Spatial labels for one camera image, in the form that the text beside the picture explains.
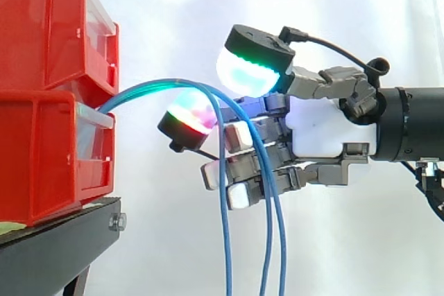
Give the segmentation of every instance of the plastic bin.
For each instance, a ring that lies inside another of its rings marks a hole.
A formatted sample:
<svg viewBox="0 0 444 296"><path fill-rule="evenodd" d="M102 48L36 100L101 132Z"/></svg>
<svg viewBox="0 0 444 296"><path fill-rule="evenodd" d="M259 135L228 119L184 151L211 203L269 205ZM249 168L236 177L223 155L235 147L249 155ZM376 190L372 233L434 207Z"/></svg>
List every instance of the plastic bin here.
<svg viewBox="0 0 444 296"><path fill-rule="evenodd" d="M67 90L97 107L119 89L119 29L99 0L0 0L0 89Z"/></svg>
<svg viewBox="0 0 444 296"><path fill-rule="evenodd" d="M70 92L0 91L0 222L31 226L113 190L114 119Z"/></svg>

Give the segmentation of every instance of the transparent drawer front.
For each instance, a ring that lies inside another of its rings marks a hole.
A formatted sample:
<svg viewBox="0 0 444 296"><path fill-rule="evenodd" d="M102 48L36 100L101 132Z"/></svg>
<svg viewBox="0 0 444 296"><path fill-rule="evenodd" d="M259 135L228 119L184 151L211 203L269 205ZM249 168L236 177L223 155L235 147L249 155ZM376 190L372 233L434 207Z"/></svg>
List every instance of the transparent drawer front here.
<svg viewBox="0 0 444 296"><path fill-rule="evenodd" d="M113 127L113 118L77 103L77 158L103 160L104 131Z"/></svg>
<svg viewBox="0 0 444 296"><path fill-rule="evenodd" d="M116 35L116 26L99 0L87 0L86 17L89 42L93 49L107 59L107 37Z"/></svg>

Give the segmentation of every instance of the blue ethernet cable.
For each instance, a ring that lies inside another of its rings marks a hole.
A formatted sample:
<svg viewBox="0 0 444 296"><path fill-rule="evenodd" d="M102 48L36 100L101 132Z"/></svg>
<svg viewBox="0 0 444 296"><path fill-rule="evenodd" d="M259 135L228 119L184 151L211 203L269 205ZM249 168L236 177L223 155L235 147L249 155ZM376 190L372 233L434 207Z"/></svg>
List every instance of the blue ethernet cable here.
<svg viewBox="0 0 444 296"><path fill-rule="evenodd" d="M127 89L126 91L121 92L120 94L111 98L107 103L105 103L101 108L99 108L99 111L106 113L106 112L109 112L114 107L116 107L122 103L125 103L127 101L130 101L134 98L137 98L137 97L140 97L140 96L143 96L146 94L151 94L153 92L157 92L157 91L160 91L163 89L173 88L173 87L194 87L196 89L203 91L204 94L207 94L208 92L210 92L210 93L218 96L225 103L227 103L235 111L235 113L237 113L238 117L240 119L244 120L248 124L248 128L250 129L250 132L251 132L251 135L253 138L254 147L258 152L259 164L261 166L262 172L265 175L266 186L264 186L264 190L265 190L264 192L265 192L266 200L267 200L267 197L269 199L269 193L267 195L268 191L266 190L269 186L269 188L273 194L273 199L274 199L274 203L275 203L277 222L278 222L278 226L279 226L279 230L280 230L280 245L281 245L281 270L280 270L279 295L283 296L284 289L285 289L286 270L287 270L287 244L286 244L286 239L285 239L285 226L284 226L284 219L283 219L283 215L282 215L282 208L280 206L278 191L277 191L277 188L275 185L275 180L274 180L274 177L272 174L271 163L268 158L268 155L266 154L264 144L262 143L262 140L260 139L259 134L257 133L254 125L251 123L251 120L248 118L248 116L245 114L245 112L233 100L228 98L221 91L219 91L211 86L208 86L208 85L198 84L196 82L192 82L189 80L183 80L183 79L161 79L161 80L154 80L154 81L150 81L150 82L144 82L140 85L131 87L131 88ZM219 116L221 116L220 109L219 109L219 106L217 105L217 103L215 103L215 105L212 103L212 106L216 111L216 117L218 118L218 114L219 114ZM221 128L221 126L223 125L223 122L221 121L221 118L220 119L218 118L218 125L219 125L219 144L220 144L220 149L221 149L221 156L219 158L220 158L220 161L222 161L222 160L225 161L224 152L222 152L224 142L223 142L223 127ZM223 226L224 226L225 218L223 216L223 209L222 209L222 207L225 207L225 214L226 214L226 193L225 193L225 177L224 177L225 173L222 172L222 171L225 171L225 164L224 163L220 163L220 171L221 172L219 175L219 184L220 184L220 186L219 186L220 191L219 192L220 192L220 199L221 199L222 220L223 220ZM227 242L226 242L226 237L225 237L225 227L223 227L223 228L224 228L224 240L225 240L225 242L224 242L225 243L225 270L227 273L228 273L228 271L230 271L230 274L227 275L227 295L231 295L231 294L228 294L228 292L231 293L231 288L228 288L228 286L231 286L231 281L232 281L231 260L227 260L227 247L226 247ZM263 273L268 272L269 257L270 257L270 253L271 253L271 241L272 241L272 238L271 238L271 235L268 232L268 228L267 228L267 251L266 251L266 259L264 262ZM261 295L263 295L263 293L265 291L265 285L266 285L266 274L265 275L263 274L263 279L262 279L262 284L261 284Z"/></svg>

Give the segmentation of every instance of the black cylindrical motor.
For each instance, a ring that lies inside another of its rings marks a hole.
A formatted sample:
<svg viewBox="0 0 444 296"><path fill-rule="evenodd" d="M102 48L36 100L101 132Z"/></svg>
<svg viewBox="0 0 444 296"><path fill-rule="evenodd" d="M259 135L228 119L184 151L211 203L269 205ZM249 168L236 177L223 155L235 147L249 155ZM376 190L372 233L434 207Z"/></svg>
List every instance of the black cylindrical motor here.
<svg viewBox="0 0 444 296"><path fill-rule="evenodd" d="M444 88L380 89L386 108L378 121L380 161L444 160Z"/></svg>

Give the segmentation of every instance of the white backdrop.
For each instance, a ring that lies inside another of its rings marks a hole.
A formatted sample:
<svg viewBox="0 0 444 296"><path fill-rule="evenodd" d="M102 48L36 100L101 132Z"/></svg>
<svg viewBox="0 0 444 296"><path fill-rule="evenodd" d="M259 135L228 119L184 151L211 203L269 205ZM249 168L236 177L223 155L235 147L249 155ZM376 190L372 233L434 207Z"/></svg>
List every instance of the white backdrop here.
<svg viewBox="0 0 444 296"><path fill-rule="evenodd" d="M329 39L363 60L384 56L383 85L444 83L437 0L102 0L121 27L121 88L181 77L224 89L215 62L233 24L278 33L283 25ZM349 62L296 46L313 70ZM92 266L87 296L223 295L217 193L204 189L206 160L171 152L157 122L177 92L117 111L115 195L128 214L121 239ZM205 149L217 152L215 137ZM401 166L373 164L348 188L308 186L281 197L287 223L287 295L442 295L444 225ZM234 294L257 295L264 204L230 213ZM267 295L278 290L275 238Z"/></svg>

